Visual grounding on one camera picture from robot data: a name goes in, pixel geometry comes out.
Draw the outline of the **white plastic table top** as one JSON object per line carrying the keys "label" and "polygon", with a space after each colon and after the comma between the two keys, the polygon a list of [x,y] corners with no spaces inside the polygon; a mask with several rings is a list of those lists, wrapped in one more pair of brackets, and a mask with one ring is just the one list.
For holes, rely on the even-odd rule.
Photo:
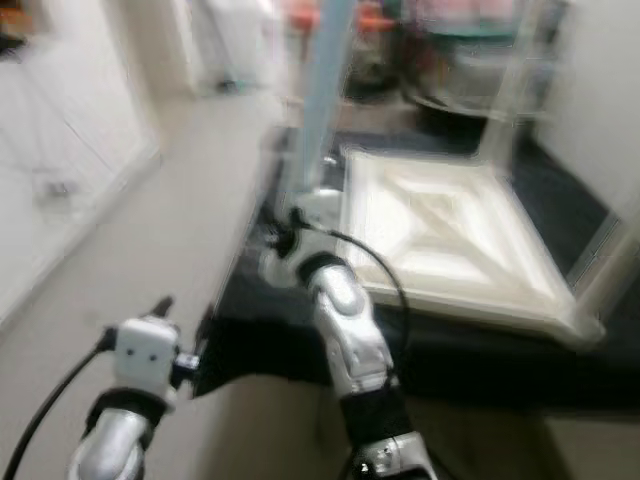
{"label": "white plastic table top", "polygon": [[486,165],[348,148],[343,256],[370,296],[462,323],[594,346],[575,296],[512,188]]}

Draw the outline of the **green-lidded clear storage bin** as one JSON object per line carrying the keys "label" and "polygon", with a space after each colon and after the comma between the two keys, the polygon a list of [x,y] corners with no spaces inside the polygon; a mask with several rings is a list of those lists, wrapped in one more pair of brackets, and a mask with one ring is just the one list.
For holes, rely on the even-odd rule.
{"label": "green-lidded clear storage bin", "polygon": [[448,108],[488,109],[506,76],[516,32],[511,23],[494,22],[425,27],[421,91]]}

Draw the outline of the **black tablecloth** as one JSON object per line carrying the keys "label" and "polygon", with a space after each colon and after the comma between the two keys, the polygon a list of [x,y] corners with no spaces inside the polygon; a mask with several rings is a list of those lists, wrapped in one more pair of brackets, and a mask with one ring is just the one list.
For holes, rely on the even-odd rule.
{"label": "black tablecloth", "polygon": [[[513,180],[558,273],[570,273],[605,220],[605,205],[530,134],[516,147]],[[198,396],[250,375],[329,384],[306,292],[270,287],[260,276],[262,233],[261,221],[253,221],[219,301],[198,328],[197,342],[212,360],[198,374]],[[611,296],[604,338],[585,351],[417,307],[404,389],[511,410],[640,413],[640,262]]]}

